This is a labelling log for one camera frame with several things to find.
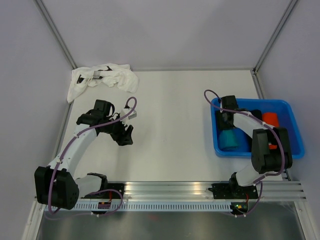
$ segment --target blue plastic container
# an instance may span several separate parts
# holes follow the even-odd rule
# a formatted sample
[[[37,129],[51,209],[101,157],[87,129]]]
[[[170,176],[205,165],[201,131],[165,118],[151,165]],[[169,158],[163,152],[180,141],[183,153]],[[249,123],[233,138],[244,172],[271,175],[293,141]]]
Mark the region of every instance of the blue plastic container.
[[[236,99],[239,108],[245,108],[249,111],[258,109],[264,113],[276,113],[278,117],[279,126],[284,127],[288,130],[291,153],[293,159],[300,159],[305,155],[305,149],[302,143],[301,135],[299,133],[299,129],[295,120],[294,113],[292,109],[284,100],[275,100],[275,99],[246,99],[246,98],[237,98]],[[218,103],[218,99],[215,98],[211,101],[214,105],[220,106]],[[211,106],[211,120],[212,120],[212,135],[213,135],[213,147],[215,153],[219,157],[245,157],[250,158],[251,152],[250,148],[246,143],[248,142],[246,139],[246,134],[236,128],[236,135],[239,138],[239,147],[237,149],[231,149],[228,151],[223,151],[219,148],[219,135],[220,132],[217,123],[216,123],[216,115],[215,111],[219,111],[218,109]]]

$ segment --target table surface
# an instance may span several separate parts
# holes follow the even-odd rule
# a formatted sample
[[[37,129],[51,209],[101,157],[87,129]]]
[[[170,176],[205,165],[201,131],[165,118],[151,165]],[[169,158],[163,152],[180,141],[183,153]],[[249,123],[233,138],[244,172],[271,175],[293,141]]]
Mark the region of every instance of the table surface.
[[[210,105],[203,95],[212,89],[220,97],[258,98],[249,70],[135,73],[140,83],[134,94],[101,83],[74,100],[62,148],[73,136],[78,117],[97,99],[113,103],[120,112],[130,96],[137,98],[137,117],[130,121],[133,145],[118,146],[110,135],[100,133],[80,160],[75,178],[100,173],[109,181],[227,181],[249,164],[249,158],[215,154]]]

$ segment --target purple hose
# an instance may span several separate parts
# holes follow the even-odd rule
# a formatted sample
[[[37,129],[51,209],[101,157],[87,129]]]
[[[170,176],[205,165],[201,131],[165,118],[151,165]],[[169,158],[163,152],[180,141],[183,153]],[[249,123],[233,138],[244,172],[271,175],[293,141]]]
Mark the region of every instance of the purple hose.
[[[277,172],[277,173],[267,173],[265,176],[279,176],[280,174],[282,174],[282,172],[284,171],[285,169],[285,163],[286,163],[286,159],[285,159],[285,152],[284,152],[284,148],[282,147],[282,144],[281,144],[281,141],[278,137],[278,135],[276,134],[276,132],[272,129],[272,127],[270,127],[269,125],[267,125],[265,122],[261,121],[259,118],[253,116],[253,115],[248,115],[247,113],[245,112],[242,112],[242,111],[236,111],[236,110],[230,110],[230,109],[224,109],[224,108],[221,108],[219,106],[216,106],[214,105],[207,97],[207,92],[211,92],[213,93],[214,95],[216,95],[216,97],[218,99],[221,99],[218,94],[216,94],[214,91],[210,90],[210,89],[207,89],[204,91],[204,98],[205,100],[207,100],[208,103],[210,103],[210,105],[216,109],[219,109],[219,110],[222,110],[222,111],[226,111],[226,112],[230,112],[230,113],[235,113],[235,114],[242,114],[242,115],[245,115],[245,116],[248,116],[249,118],[252,118],[253,120],[257,121],[258,123],[260,123],[262,126],[264,126],[265,128],[267,128],[268,130],[270,130],[270,132],[273,134],[276,142],[278,143],[278,146],[279,146],[279,149],[280,149],[280,154],[281,154],[281,168],[280,170]],[[255,181],[255,184],[257,184],[260,180],[264,179],[265,177],[262,176],[260,178],[258,178],[256,181]]]
[[[105,189],[105,190],[101,190],[101,191],[96,191],[96,192],[92,192],[92,193],[89,193],[90,195],[96,195],[96,194],[101,194],[101,193],[104,193],[104,192],[114,192],[116,194],[118,194],[120,196],[120,199],[121,199],[121,202],[119,204],[119,206],[111,211],[111,212],[106,212],[105,214],[99,214],[99,216],[108,216],[108,215],[111,215],[111,214],[114,214],[116,211],[118,211],[123,202],[124,202],[124,198],[122,197],[121,193],[115,189]],[[82,213],[77,213],[77,214],[74,214],[74,215],[70,215],[70,216],[65,216],[65,217],[55,217],[55,218],[51,218],[49,216],[46,215],[46,213],[44,213],[44,217],[48,220],[51,220],[51,221],[56,221],[56,220],[62,220],[62,219],[66,219],[66,218],[71,218],[71,217],[77,217],[77,216],[84,216],[84,215],[91,215],[91,213],[88,213],[88,212],[82,212]]]
[[[113,121],[110,121],[110,122],[106,122],[106,123],[103,123],[103,124],[99,124],[99,125],[95,125],[95,126],[91,126],[91,127],[88,127],[82,131],[80,131],[77,136],[79,137],[81,134],[83,134],[84,132],[86,131],[89,131],[91,129],[95,129],[95,128],[100,128],[100,127],[104,127],[104,126],[107,126],[107,125],[111,125],[111,124],[114,124],[114,123],[117,123],[119,121],[121,121],[122,119],[125,119],[126,117],[128,117],[136,108],[137,106],[137,99],[134,97],[134,96],[131,96],[127,99],[125,105],[127,106],[129,101],[133,99],[134,100],[134,105],[132,107],[132,109],[124,116],[116,119],[116,120],[113,120]],[[77,137],[73,137],[69,143],[65,146],[64,150],[62,151],[62,154],[59,158],[60,162],[62,163],[63,159],[64,159],[64,156],[66,155],[68,149],[70,148],[71,144],[77,139]],[[60,165],[60,162],[57,162],[56,165],[55,165],[55,168],[53,170],[53,173],[52,173],[52,177],[51,177],[51,180],[50,180],[50,186],[49,186],[49,193],[48,193],[48,210],[49,210],[49,213],[51,214],[55,214],[57,213],[60,208],[58,208],[57,210],[55,210],[54,212],[52,211],[52,206],[51,206],[51,198],[52,198],[52,190],[53,190],[53,187],[54,187],[54,181],[55,181],[55,177],[56,177],[56,174],[57,174],[57,170],[59,168],[59,165]]]

